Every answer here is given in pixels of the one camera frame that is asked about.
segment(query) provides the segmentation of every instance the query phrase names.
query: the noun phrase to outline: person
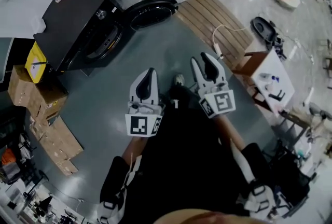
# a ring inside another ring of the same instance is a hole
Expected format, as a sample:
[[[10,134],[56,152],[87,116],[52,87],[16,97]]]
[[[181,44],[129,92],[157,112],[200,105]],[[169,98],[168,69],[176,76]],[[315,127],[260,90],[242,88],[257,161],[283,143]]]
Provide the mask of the person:
[[[157,135],[133,137],[122,157],[113,159],[100,201],[103,208],[117,206],[122,212],[114,223],[262,223],[237,204],[251,187],[230,149],[232,141],[255,177],[272,186],[257,144],[246,146],[226,116],[208,119],[182,75],[175,77],[168,98]],[[106,218],[100,222],[111,224]]]

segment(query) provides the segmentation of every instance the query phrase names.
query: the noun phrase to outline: wooden slat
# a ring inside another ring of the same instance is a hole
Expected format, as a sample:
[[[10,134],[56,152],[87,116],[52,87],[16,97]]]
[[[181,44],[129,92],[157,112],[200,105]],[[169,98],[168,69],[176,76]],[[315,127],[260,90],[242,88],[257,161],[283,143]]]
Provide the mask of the wooden slat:
[[[202,41],[204,41],[210,47],[213,45],[211,40],[207,38],[193,23],[190,22],[182,13],[179,11],[176,13],[176,16],[182,20]],[[223,61],[229,68],[233,68],[233,63],[231,63],[228,59],[228,56],[225,56]]]
[[[195,18],[195,16],[193,16],[191,14],[191,12],[187,11],[183,6],[179,6],[179,13],[181,13],[185,18],[187,18],[197,29],[199,29],[206,37],[210,36],[211,32],[204,27],[204,25]],[[230,54],[230,52],[225,48],[225,46],[218,41],[218,39],[215,39],[216,43],[219,44],[219,48],[222,51],[222,53],[224,54],[224,56],[227,58],[227,60],[229,60],[231,62],[231,64],[234,64],[237,62],[237,60],[235,59],[234,56],[232,56]]]
[[[231,29],[238,29],[238,28],[234,28],[233,24],[231,24],[231,22],[229,22],[228,20],[226,20],[223,15],[221,14],[221,11],[215,9],[212,4],[214,4],[213,2],[211,2],[211,0],[197,0],[199,1],[208,11],[210,11],[218,20],[219,20],[219,24],[224,24],[226,26],[228,26]],[[242,34],[241,31],[231,31],[226,29],[230,35],[232,35],[232,37],[241,45],[241,47],[243,49],[246,49],[248,47],[247,42],[242,38]]]
[[[218,0],[187,0],[179,5],[176,15],[211,48],[213,47],[212,33],[220,24],[234,30],[244,28]],[[220,27],[215,32],[214,40],[225,56],[224,62],[234,69],[242,61],[253,37],[248,30],[231,31]]]
[[[210,13],[200,2],[197,0],[187,0],[187,2],[203,16],[205,16],[214,27],[220,25],[220,22],[216,19],[216,17]],[[244,55],[245,52],[243,48],[226,28],[221,27],[220,30],[215,33],[215,36],[219,38],[219,40],[235,56],[235,58],[239,58]]]
[[[203,32],[203,34],[212,40],[212,33],[215,29],[215,27],[199,12],[197,12],[190,4],[187,2],[183,2],[179,6],[179,12],[182,13],[186,18],[188,18],[199,30]],[[220,35],[219,32],[216,32],[215,42],[219,44],[219,47],[224,55],[231,55],[229,57],[229,60],[233,63],[236,61],[237,53],[233,55],[230,50],[227,49],[227,47],[219,40],[222,35]]]
[[[213,1],[224,13],[226,13],[227,16],[230,17],[239,28],[243,27],[241,22],[219,0],[211,0],[211,1]],[[243,32],[249,40],[247,43],[251,44],[251,42],[254,40],[252,35],[249,33],[248,30],[244,30]]]
[[[242,29],[242,27],[238,26],[237,25],[237,22],[235,20],[233,20],[232,18],[230,18],[227,13],[225,13],[214,1],[212,0],[206,0],[209,5],[211,7],[213,7],[222,17],[223,19],[220,19],[221,23],[222,24],[225,24],[227,25],[228,27],[234,29],[234,30],[238,30],[238,29]],[[248,45],[251,44],[252,42],[252,38],[249,39],[245,33],[246,30],[243,30],[243,31],[237,31],[237,32],[233,32],[235,33],[235,35],[237,34],[238,36],[240,36],[240,38],[243,40],[243,42],[245,43],[245,46],[248,47]]]

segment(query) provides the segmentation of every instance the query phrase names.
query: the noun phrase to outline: concrete floor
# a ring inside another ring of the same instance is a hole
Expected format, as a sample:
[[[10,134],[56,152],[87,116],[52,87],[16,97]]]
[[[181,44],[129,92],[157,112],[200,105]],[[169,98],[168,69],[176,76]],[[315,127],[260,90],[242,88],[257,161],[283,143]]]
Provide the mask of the concrete floor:
[[[295,39],[298,48],[291,60],[284,66],[295,88],[295,96],[289,106],[300,106],[308,96],[310,88],[315,88],[312,101],[332,112],[332,104],[326,104],[332,95],[327,89],[327,72],[322,69],[326,47],[319,47],[319,39],[332,39],[332,17],[328,7],[316,0],[301,0],[297,9],[291,11],[281,7],[275,0],[220,0],[242,22],[249,26],[250,21],[260,16],[272,20],[277,32],[285,39],[284,53],[292,51]],[[247,51],[265,50],[265,45],[255,40]],[[276,123],[273,115],[264,112],[270,123]]]
[[[249,26],[252,18],[261,16],[272,20],[281,29],[281,34],[291,39],[297,38],[302,48],[296,51],[291,60],[284,62],[296,90],[291,105],[300,105],[310,88],[314,86],[312,101],[332,111],[332,104],[325,103],[332,92],[326,88],[326,72],[322,69],[322,56],[325,53],[317,45],[319,39],[328,37],[332,39],[330,30],[332,18],[326,5],[315,0],[301,0],[302,3],[296,10],[289,11],[279,6],[275,0],[220,1],[244,26]],[[36,156],[42,160],[40,167],[45,170],[53,184],[46,187],[71,208],[76,208],[77,201],[62,193],[89,201],[82,204],[78,211],[91,220],[96,217],[95,207],[99,201],[99,192],[112,159],[122,153],[129,141],[128,137],[123,136],[125,134],[123,117],[126,107],[120,106],[120,103],[126,103],[129,85],[135,79],[135,74],[150,66],[155,67],[160,77],[161,90],[167,89],[172,76],[179,71],[183,72],[191,82],[189,66],[184,61],[189,63],[192,55],[208,50],[207,46],[178,20],[173,18],[172,22],[174,23],[171,26],[161,25],[164,33],[160,36],[158,32],[161,27],[158,26],[144,35],[138,33],[125,52],[107,68],[94,72],[91,77],[87,78],[81,72],[67,72],[62,78],[70,96],[61,116],[85,149],[73,159],[79,172],[66,178],[50,160],[47,160],[42,150],[38,151]],[[152,48],[155,42],[151,37],[156,35],[158,35],[158,48]],[[294,46],[294,42],[289,38],[286,38],[284,45],[286,55],[289,55]],[[256,40],[249,50],[265,50],[265,47]],[[146,55],[150,51],[152,51],[150,55],[159,59],[150,59],[152,56]],[[314,65],[310,61],[310,55],[313,55]],[[241,134],[250,128],[249,136],[244,136],[247,142],[258,141],[262,146],[265,145],[273,136],[266,120],[253,105],[240,83],[234,77],[231,78],[231,82],[231,85],[238,90],[237,96],[241,98],[239,104],[241,106],[230,116],[231,120]],[[120,92],[120,84],[126,86],[128,90]],[[268,114],[266,116],[270,122],[276,122],[273,116]]]
[[[139,73],[153,67],[158,73],[162,94],[179,72],[190,87],[193,84],[190,58],[195,56],[200,61],[202,51],[213,53],[180,19],[172,17],[163,24],[137,32],[106,68],[96,69],[90,77],[81,71],[61,76],[69,97],[60,115],[84,151],[71,160],[78,172],[65,177],[38,147],[34,160],[50,179],[45,187],[74,210],[78,205],[75,198],[84,199],[87,202],[80,205],[78,213],[96,220],[95,209],[112,160],[122,155],[130,141],[125,113],[131,83]],[[236,111],[228,115],[230,121],[247,144],[257,142],[264,148],[274,139],[269,123],[226,66],[225,71],[236,98]],[[30,138],[33,146],[39,145],[33,135]]]

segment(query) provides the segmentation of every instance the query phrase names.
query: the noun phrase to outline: black shirt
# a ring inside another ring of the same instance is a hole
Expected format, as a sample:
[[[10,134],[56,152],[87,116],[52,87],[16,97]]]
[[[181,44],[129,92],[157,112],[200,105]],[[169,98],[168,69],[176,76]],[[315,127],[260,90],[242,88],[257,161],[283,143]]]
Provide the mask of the black shirt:
[[[240,192],[248,192],[248,184],[229,148],[218,142],[219,136],[202,110],[168,110],[157,135],[149,138],[142,153],[140,169],[127,189],[120,223],[153,223],[185,208],[246,214],[236,200]],[[257,146],[244,153],[245,157],[261,155]],[[121,157],[114,159],[101,202],[114,201],[128,170]]]

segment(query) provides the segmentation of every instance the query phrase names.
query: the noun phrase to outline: white table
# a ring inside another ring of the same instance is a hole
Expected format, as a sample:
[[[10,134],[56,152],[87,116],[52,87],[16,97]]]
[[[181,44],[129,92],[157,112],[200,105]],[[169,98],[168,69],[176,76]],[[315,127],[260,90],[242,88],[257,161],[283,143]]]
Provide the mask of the white table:
[[[240,70],[233,70],[233,73],[249,77],[256,85],[257,92],[253,96],[255,103],[279,116],[279,112],[285,108],[295,93],[283,64],[274,50],[246,53],[246,56],[251,57]],[[272,76],[278,77],[279,81],[272,80]],[[271,89],[268,91],[266,86],[269,83]],[[256,99],[258,93],[263,95],[265,99],[263,102]],[[272,98],[273,95],[283,97],[279,101]]]

